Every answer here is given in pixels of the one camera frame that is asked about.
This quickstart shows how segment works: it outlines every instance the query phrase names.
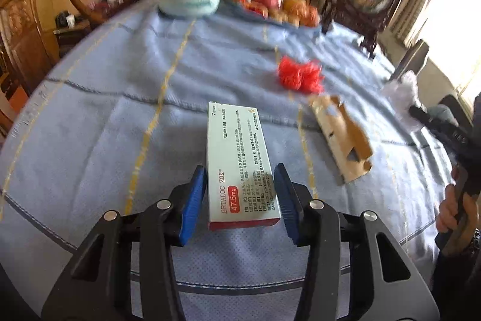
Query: window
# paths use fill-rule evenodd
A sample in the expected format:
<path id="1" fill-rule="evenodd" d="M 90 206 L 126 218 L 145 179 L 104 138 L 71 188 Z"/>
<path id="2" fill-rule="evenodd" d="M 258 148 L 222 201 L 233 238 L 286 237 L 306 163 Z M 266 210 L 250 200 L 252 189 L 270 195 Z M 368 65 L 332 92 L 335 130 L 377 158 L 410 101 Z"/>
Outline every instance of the window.
<path id="1" fill-rule="evenodd" d="M 474 98 L 481 91 L 481 2 L 431 0 L 427 13 L 419 38 L 429 44 L 429 58 L 472 110 Z"/>

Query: finger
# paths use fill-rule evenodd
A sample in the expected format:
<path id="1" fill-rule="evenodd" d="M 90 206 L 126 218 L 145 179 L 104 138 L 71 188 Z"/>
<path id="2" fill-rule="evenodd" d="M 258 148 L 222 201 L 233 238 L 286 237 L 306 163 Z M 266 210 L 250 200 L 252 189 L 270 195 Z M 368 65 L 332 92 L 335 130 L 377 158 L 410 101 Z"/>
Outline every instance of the finger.
<path id="1" fill-rule="evenodd" d="M 453 184 L 448 184 L 446 187 L 446 200 L 444 202 L 446 203 L 449 212 L 453 217 L 456 216 L 458 213 L 458 201 L 456 200 L 456 189 Z"/>
<path id="2" fill-rule="evenodd" d="M 459 177 L 459 170 L 458 170 L 458 167 L 455 166 L 453 167 L 453 170 L 451 170 L 451 177 L 454 179 L 454 180 L 457 180 L 458 177 Z"/>
<path id="3" fill-rule="evenodd" d="M 463 196 L 463 207 L 466 211 L 468 226 L 474 230 L 477 227 L 479 220 L 478 205 L 467 193 Z"/>
<path id="4" fill-rule="evenodd" d="M 439 205 L 439 216 L 440 216 L 441 220 L 443 221 L 443 224 L 446 227 L 448 227 L 448 229 L 455 230 L 456 227 L 458 227 L 458 223 L 456 222 L 455 217 L 453 216 L 453 214 L 449 210 L 447 204 L 448 203 L 446 203 L 446 201 L 443 201 Z"/>
<path id="5" fill-rule="evenodd" d="M 439 215 L 436 217 L 436 229 L 440 233 L 447 233 L 448 232 L 448 228 L 443 223 L 443 221 L 441 220 L 441 217 Z"/>

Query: silver screw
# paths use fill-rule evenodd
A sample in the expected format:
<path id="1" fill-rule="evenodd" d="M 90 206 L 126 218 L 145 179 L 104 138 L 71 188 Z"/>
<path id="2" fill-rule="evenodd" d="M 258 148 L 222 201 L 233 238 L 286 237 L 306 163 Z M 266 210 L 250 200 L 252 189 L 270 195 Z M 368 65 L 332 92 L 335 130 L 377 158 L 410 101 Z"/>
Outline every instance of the silver screw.
<path id="1" fill-rule="evenodd" d="M 370 220 L 371 222 L 374 222 L 377 218 L 378 218 L 378 216 L 373 211 L 366 211 L 364 213 L 364 219 L 365 220 Z"/>
<path id="2" fill-rule="evenodd" d="M 159 210 L 168 210 L 172 203 L 170 203 L 170 200 L 167 199 L 162 199 L 157 202 L 157 208 Z"/>
<path id="3" fill-rule="evenodd" d="M 115 211 L 107 211 L 104 215 L 103 218 L 105 220 L 114 220 L 117 218 L 117 213 Z"/>
<path id="4" fill-rule="evenodd" d="M 319 199 L 312 199 L 309 202 L 309 205 L 311 206 L 312 209 L 314 210 L 322 210 L 324 208 L 324 203 L 319 200 Z"/>

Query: person's hand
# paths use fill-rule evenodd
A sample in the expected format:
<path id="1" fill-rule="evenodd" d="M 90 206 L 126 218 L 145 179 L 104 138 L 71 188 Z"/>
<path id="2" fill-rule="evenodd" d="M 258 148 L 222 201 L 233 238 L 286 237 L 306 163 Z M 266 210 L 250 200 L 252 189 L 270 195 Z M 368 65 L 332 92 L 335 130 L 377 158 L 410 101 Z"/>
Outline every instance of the person's hand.
<path id="1" fill-rule="evenodd" d="M 458 171 L 454 168 L 451 172 L 454 179 L 458 178 Z M 467 225 L 458 241 L 456 252 L 461 253 L 470 244 L 474 231 L 478 226 L 479 213 L 476 201 L 467 195 L 463 196 L 463 207 L 467 214 Z M 449 229 L 455 230 L 458 227 L 455 216 L 458 214 L 458 201 L 455 197 L 455 188 L 453 184 L 446 187 L 446 199 L 439 205 L 439 215 L 436 217 L 436 229 L 440 233 L 446 233 Z"/>

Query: brown cardboard piece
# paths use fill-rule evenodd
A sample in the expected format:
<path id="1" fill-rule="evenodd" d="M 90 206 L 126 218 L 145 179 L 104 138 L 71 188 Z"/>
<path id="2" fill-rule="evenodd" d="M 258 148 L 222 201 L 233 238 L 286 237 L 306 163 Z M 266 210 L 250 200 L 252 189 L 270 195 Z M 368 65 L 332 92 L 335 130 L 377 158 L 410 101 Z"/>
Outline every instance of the brown cardboard piece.
<path id="1" fill-rule="evenodd" d="M 337 96 L 312 96 L 309 103 L 346 183 L 371 169 L 372 149 L 364 131 L 347 114 Z"/>

